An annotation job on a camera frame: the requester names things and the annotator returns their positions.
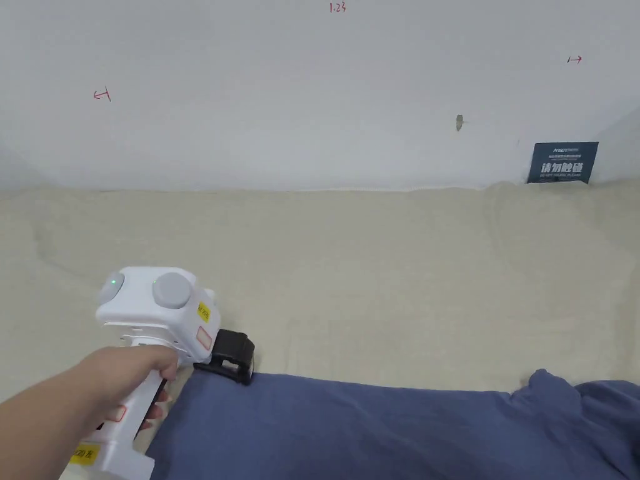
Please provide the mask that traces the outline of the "person's left hand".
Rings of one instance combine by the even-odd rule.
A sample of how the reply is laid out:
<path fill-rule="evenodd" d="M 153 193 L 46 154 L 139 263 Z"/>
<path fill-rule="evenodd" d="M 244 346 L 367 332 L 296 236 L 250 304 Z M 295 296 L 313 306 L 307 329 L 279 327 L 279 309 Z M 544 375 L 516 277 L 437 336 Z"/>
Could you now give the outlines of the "person's left hand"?
<path fill-rule="evenodd" d="M 106 347 L 63 374 L 70 407 L 65 425 L 77 441 L 106 419 L 151 373 L 172 380 L 178 355 L 166 346 Z"/>

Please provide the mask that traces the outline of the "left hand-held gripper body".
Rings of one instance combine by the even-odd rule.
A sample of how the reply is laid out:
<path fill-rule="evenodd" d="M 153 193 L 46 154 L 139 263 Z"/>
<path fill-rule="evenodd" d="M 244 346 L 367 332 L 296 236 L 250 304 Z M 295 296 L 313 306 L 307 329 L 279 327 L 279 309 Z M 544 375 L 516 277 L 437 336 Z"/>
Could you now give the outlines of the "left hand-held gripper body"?
<path fill-rule="evenodd" d="M 107 277 L 98 304 L 97 322 L 125 346 L 166 346 L 177 353 L 178 366 L 250 384 L 254 343 L 221 327 L 214 291 L 194 274 L 178 267 L 125 267 Z M 134 440 L 165 383 L 150 373 L 79 443 L 69 465 L 107 479 L 149 479 L 154 460 L 136 451 Z"/>

